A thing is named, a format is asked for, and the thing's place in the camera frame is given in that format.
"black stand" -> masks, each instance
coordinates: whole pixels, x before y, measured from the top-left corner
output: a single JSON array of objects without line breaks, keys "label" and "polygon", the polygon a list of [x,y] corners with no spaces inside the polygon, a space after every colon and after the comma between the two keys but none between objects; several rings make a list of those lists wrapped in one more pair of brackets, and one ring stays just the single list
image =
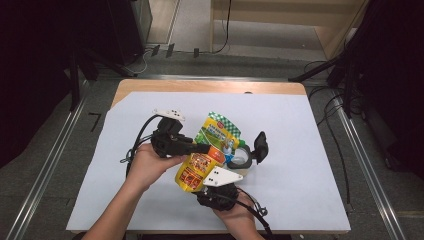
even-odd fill
[{"label": "black stand", "polygon": [[340,53],[335,58],[315,67],[314,69],[294,78],[289,78],[289,82],[303,82],[308,78],[334,66],[330,75],[327,78],[327,84],[329,87],[336,87],[340,82],[345,79],[345,92],[343,97],[343,110],[346,115],[351,118],[350,115],[350,103],[352,97],[353,84],[359,79],[359,67],[356,59],[358,58],[358,53],[361,53],[363,48],[363,40],[366,39],[366,36],[369,34],[371,29],[372,22],[377,17],[378,14],[381,14],[380,8],[384,1],[373,1],[371,0],[368,4],[366,13],[362,20],[360,27],[357,29],[355,35],[352,39],[346,44],[342,53]]},{"label": "black stand", "polygon": [[97,71],[96,66],[94,66],[93,61],[90,58],[104,64],[122,77],[134,77],[122,68],[118,67],[116,64],[103,58],[96,52],[90,49],[80,49],[74,47],[71,51],[69,64],[72,94],[70,111],[74,111],[75,107],[80,101],[78,66],[81,68],[81,71],[87,80],[97,80],[97,77],[99,76],[99,72]]},{"label": "black stand", "polygon": [[353,90],[353,82],[358,80],[357,70],[355,69],[354,61],[351,57],[351,51],[345,49],[340,55],[337,57],[313,68],[312,70],[298,76],[295,78],[289,78],[289,82],[303,82],[306,79],[313,77],[314,75],[327,70],[328,68],[334,66],[334,69],[331,71],[330,75],[327,78],[327,84],[329,87],[335,88],[340,82],[345,78],[346,79],[346,87],[343,97],[343,110],[346,115],[351,118],[350,115],[350,103],[351,96]]}]

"wooden table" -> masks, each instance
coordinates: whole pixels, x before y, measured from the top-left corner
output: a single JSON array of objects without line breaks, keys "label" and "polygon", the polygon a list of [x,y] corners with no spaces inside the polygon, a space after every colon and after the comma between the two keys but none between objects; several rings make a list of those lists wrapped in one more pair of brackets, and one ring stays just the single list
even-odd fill
[{"label": "wooden table", "polygon": [[[189,137],[198,132],[209,111],[228,117],[248,144],[265,131],[269,155],[261,164],[252,165],[238,185],[267,207],[265,220],[273,233],[343,234],[350,230],[301,84],[141,79],[123,80],[118,87],[67,230],[86,231],[104,211],[125,180],[126,165],[119,160],[154,108],[181,110],[186,117],[181,133]],[[155,128],[152,122],[144,135]],[[174,182],[177,170],[178,166],[167,170],[143,194],[128,231],[226,233],[210,209]],[[262,225],[256,225],[264,233]]]},{"label": "wooden table", "polygon": [[112,107],[131,92],[220,92],[220,93],[268,93],[306,95],[299,83],[281,82],[228,82],[199,80],[123,80],[116,91]]},{"label": "wooden table", "polygon": [[[327,59],[337,55],[368,0],[232,0],[230,21],[315,26]],[[210,50],[214,20],[227,20],[229,0],[211,0]]]}]

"white table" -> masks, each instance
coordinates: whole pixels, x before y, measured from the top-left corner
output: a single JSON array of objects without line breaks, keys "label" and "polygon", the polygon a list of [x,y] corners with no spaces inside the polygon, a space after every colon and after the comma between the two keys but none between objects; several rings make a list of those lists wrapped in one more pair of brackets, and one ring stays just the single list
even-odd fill
[{"label": "white table", "polygon": [[[130,83],[141,84],[138,89],[144,90],[126,96],[131,91]],[[254,94],[193,92],[202,88],[219,91],[223,86],[228,86],[223,91],[250,90]],[[125,80],[120,88],[117,98],[123,99],[107,114],[67,230],[88,230],[102,214],[125,179],[126,164],[119,160],[124,158],[155,108],[181,110],[186,117],[181,133],[189,137],[195,136],[209,111],[223,114],[238,126],[241,138],[248,145],[253,146],[258,133],[265,131],[269,155],[260,165],[252,165],[238,185],[267,207],[269,214],[265,220],[274,233],[341,234],[350,230],[300,84]],[[295,91],[260,93],[267,89]],[[158,121],[153,121],[144,135],[151,134]],[[145,234],[225,233],[225,226],[212,211],[200,206],[194,195],[182,191],[174,182],[177,170],[178,166],[169,169],[144,193],[128,230]],[[257,227],[263,230],[259,222]]]}]

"wrist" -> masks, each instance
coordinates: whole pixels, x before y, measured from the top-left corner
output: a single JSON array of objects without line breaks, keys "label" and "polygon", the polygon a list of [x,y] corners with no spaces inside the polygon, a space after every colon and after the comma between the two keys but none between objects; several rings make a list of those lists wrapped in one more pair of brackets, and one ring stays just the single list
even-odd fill
[{"label": "wrist", "polygon": [[138,197],[140,198],[141,195],[149,189],[149,186],[140,183],[139,181],[134,181],[131,179],[126,179],[124,184],[121,188],[123,191],[125,191],[127,194],[129,194],[132,197]]},{"label": "wrist", "polygon": [[226,227],[230,234],[237,240],[263,239],[263,237],[256,230],[254,224],[238,224],[237,226],[226,224]]}]

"cable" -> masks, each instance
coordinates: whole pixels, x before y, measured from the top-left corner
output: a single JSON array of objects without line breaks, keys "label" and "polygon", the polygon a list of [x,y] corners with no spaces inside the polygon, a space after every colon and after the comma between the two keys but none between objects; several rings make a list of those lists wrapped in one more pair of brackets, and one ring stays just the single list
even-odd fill
[{"label": "cable", "polygon": [[330,126],[330,122],[328,121],[328,112],[327,112],[327,108],[330,105],[330,103],[334,99],[340,97],[341,95],[342,94],[336,95],[333,98],[331,98],[330,101],[328,101],[327,105],[325,105],[325,107],[324,107],[324,116],[325,116],[325,122],[327,123],[327,127],[330,130],[331,137],[333,138],[334,143],[336,144],[336,147],[337,147],[337,151],[339,152],[339,155],[340,155],[340,160],[342,162],[343,174],[344,174],[345,184],[346,184],[346,204],[350,205],[350,187],[349,187],[349,179],[347,177],[346,164],[345,164],[345,160],[344,160],[342,151],[340,149],[339,142],[337,141],[336,136],[334,135],[333,129]]},{"label": "cable", "polygon": [[230,0],[230,2],[229,2],[229,4],[228,4],[228,15],[227,15],[227,31],[225,31],[225,42],[224,42],[224,45],[221,47],[221,49],[219,49],[218,51],[214,51],[214,52],[212,52],[212,54],[217,54],[217,53],[220,53],[224,48],[225,48],[225,46],[227,46],[227,43],[228,43],[228,36],[229,36],[229,32],[228,32],[228,29],[229,29],[229,25],[230,25],[230,15],[231,15],[231,3],[232,3],[232,1]]},{"label": "cable", "polygon": [[227,196],[224,196],[224,195],[221,195],[221,194],[217,194],[217,193],[196,192],[195,194],[196,195],[200,195],[200,196],[207,196],[207,197],[211,197],[211,198],[216,198],[216,197],[223,198],[223,199],[226,199],[226,200],[228,200],[230,202],[237,203],[240,206],[246,208],[251,214],[253,214],[253,216],[256,217],[256,219],[259,220],[259,222],[261,222],[261,224],[264,227],[264,229],[265,229],[265,231],[266,231],[269,239],[270,240],[274,240],[274,235],[272,234],[272,231],[271,231],[271,228],[269,227],[268,222],[265,221],[265,219],[260,215],[260,213],[257,212],[257,211],[255,211],[252,207],[250,207],[250,206],[248,206],[248,205],[246,205],[246,204],[244,204],[244,203],[242,203],[242,202],[240,202],[240,201],[238,201],[236,199],[232,199],[232,198],[229,198]]},{"label": "cable", "polygon": [[256,211],[262,216],[266,216],[268,214],[268,210],[266,209],[266,207],[261,207],[261,204],[259,204],[258,200],[256,200],[254,197],[252,197],[252,195],[250,195],[248,192],[244,191],[243,189],[237,187],[237,189],[239,190],[239,192],[242,192],[244,194],[247,195],[247,197],[253,202],[253,206],[255,207]]},{"label": "cable", "polygon": [[343,107],[342,106],[342,104],[339,104],[339,105],[335,105],[335,106],[333,106],[328,112],[331,112],[333,109],[336,109],[334,112],[332,112],[330,115],[328,115],[327,117],[323,117],[322,119],[321,119],[321,121],[319,121],[318,123],[317,123],[317,126],[319,126],[319,125],[321,125],[321,123],[323,123],[326,119],[328,119],[328,118],[330,118],[331,116],[333,116],[341,107]]},{"label": "cable", "polygon": [[344,90],[343,88],[332,88],[332,87],[329,87],[329,86],[316,87],[316,88],[312,89],[312,91],[309,93],[309,95],[308,95],[308,100],[310,101],[310,100],[311,100],[311,98],[312,98],[312,96],[313,96],[315,93],[317,93],[317,92],[319,92],[319,91],[322,91],[322,90],[324,90],[324,89],[337,89],[337,90]]},{"label": "cable", "polygon": [[[221,8],[221,14],[224,15],[224,10],[223,8]],[[225,30],[225,26],[224,26],[224,19],[221,19],[221,26],[222,26],[222,30],[224,30],[224,33],[228,35],[227,30]],[[226,53],[230,52],[231,49],[231,45],[228,44],[228,50]]]},{"label": "cable", "polygon": [[134,159],[135,152],[137,151],[138,146],[139,146],[141,143],[143,143],[143,142],[147,141],[148,139],[150,139],[150,138],[148,138],[148,136],[147,136],[147,137],[142,138],[142,139],[141,139],[141,141],[140,141],[140,137],[141,137],[141,135],[143,134],[143,132],[144,132],[144,130],[146,129],[147,125],[149,125],[149,123],[150,123],[153,119],[155,119],[155,118],[157,118],[157,117],[160,117],[160,115],[157,115],[157,114],[156,114],[156,115],[151,116],[151,117],[150,117],[150,118],[146,121],[146,123],[144,123],[143,127],[141,128],[140,132],[138,133],[137,138],[135,139],[134,145],[133,145],[133,147],[132,147],[132,148],[130,149],[130,151],[129,151],[129,155],[127,154],[127,158],[129,158],[129,159],[127,159],[128,164],[127,164],[127,170],[126,170],[126,175],[125,175],[125,176],[128,176],[128,173],[130,172],[130,168],[131,168],[132,160]]},{"label": "cable", "polygon": [[140,73],[143,73],[144,71],[146,71],[146,69],[147,69],[147,61],[146,61],[146,59],[145,59],[145,56],[146,56],[146,54],[147,53],[149,53],[149,52],[152,52],[152,50],[149,50],[149,51],[146,51],[144,54],[143,54],[143,62],[144,62],[144,68],[143,68],[143,70],[141,70],[140,72],[134,72],[133,70],[131,70],[131,69],[129,69],[129,68],[127,68],[127,67],[125,67],[125,66],[123,66],[123,68],[125,68],[127,71],[129,71],[129,72],[131,72],[132,74],[140,74]]},{"label": "cable", "polygon": [[[221,17],[222,17],[224,15],[224,6],[222,4],[223,3],[222,1],[220,3],[221,3],[220,5],[221,5]],[[225,26],[224,26],[224,18],[221,19],[221,26],[222,26],[222,30],[224,30],[224,33],[227,34],[227,30],[225,29]]]}]

